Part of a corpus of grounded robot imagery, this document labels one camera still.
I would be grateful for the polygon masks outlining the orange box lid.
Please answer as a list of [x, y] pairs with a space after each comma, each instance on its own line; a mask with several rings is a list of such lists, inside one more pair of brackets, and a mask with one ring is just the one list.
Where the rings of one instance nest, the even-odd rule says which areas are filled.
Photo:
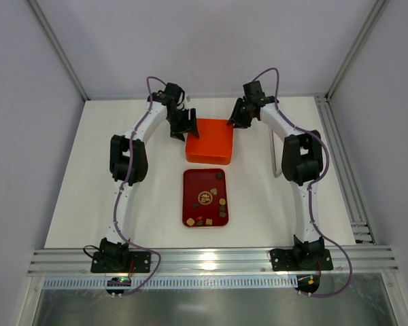
[[229, 165], [233, 154], [234, 128], [227, 120], [198, 118], [199, 138], [189, 134], [186, 160], [197, 164]]

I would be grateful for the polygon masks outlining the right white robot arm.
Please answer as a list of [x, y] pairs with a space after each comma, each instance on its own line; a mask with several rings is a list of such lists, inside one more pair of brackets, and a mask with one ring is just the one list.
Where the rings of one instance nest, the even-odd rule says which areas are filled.
[[267, 96], [258, 80], [243, 85], [244, 95], [236, 100], [228, 124], [249, 128], [256, 118], [283, 142], [282, 174], [294, 196], [296, 228], [290, 249], [273, 249], [269, 255], [273, 271], [332, 270], [330, 252], [323, 235], [312, 221], [317, 212], [317, 179], [325, 168], [320, 133], [305, 130], [279, 109], [275, 96]]

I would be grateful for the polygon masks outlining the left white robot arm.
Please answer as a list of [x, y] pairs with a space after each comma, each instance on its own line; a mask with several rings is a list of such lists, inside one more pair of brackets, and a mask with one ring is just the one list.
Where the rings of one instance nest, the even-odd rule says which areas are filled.
[[154, 131], [166, 120], [173, 139], [184, 142], [190, 134], [199, 136], [196, 110], [185, 108], [183, 88], [174, 83], [163, 85], [164, 90], [149, 91], [145, 111], [138, 122], [126, 133], [111, 138], [109, 171], [115, 183], [114, 212], [106, 236], [93, 255], [93, 273], [129, 271], [133, 261], [130, 247], [151, 253], [147, 248], [131, 244], [123, 231], [131, 218], [137, 188], [148, 173], [146, 143]]

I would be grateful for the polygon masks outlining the red lacquer tray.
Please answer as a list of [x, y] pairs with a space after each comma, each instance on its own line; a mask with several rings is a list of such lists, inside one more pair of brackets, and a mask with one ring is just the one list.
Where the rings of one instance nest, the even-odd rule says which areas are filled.
[[[222, 173], [223, 178], [217, 179], [217, 173]], [[210, 193], [212, 188], [218, 191], [215, 196]], [[198, 216], [204, 216], [204, 220], [198, 221]], [[187, 225], [188, 219], [193, 219], [194, 225]], [[213, 224], [206, 225], [207, 219], [212, 219]], [[183, 174], [182, 223], [187, 228], [221, 228], [228, 221], [225, 172], [221, 168], [186, 170]]]

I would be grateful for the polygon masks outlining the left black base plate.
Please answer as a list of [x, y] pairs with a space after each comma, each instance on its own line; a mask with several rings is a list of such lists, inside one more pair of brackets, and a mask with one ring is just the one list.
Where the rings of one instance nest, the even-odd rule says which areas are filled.
[[151, 253], [148, 251], [130, 250], [127, 243], [114, 243], [103, 238], [92, 259], [90, 271], [95, 274], [150, 272]]

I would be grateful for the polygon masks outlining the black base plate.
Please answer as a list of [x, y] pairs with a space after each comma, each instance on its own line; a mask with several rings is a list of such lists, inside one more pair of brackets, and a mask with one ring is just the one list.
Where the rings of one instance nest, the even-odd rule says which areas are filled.
[[150, 272], [151, 253], [148, 251], [130, 250], [127, 243], [114, 243], [103, 238], [92, 259], [90, 271], [95, 274]]
[[334, 269], [328, 249], [312, 255], [296, 254], [294, 249], [272, 249], [269, 251], [270, 262], [274, 272], [297, 272]]

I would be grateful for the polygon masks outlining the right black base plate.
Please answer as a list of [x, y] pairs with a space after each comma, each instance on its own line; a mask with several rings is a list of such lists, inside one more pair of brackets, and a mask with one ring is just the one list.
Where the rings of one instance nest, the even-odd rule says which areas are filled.
[[296, 254], [294, 249], [272, 249], [269, 251], [270, 262], [274, 272], [297, 272], [334, 269], [328, 249], [312, 255]]

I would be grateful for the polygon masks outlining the aluminium mounting rail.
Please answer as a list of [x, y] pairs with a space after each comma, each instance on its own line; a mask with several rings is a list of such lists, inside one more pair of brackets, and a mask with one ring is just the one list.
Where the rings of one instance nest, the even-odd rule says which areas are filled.
[[[355, 245], [344, 247], [355, 273], [398, 272], [398, 263], [387, 246]], [[272, 272], [275, 259], [268, 247], [159, 249], [162, 260], [160, 274], [200, 274]], [[28, 275], [88, 274], [91, 258], [81, 249], [36, 250], [29, 264]]]

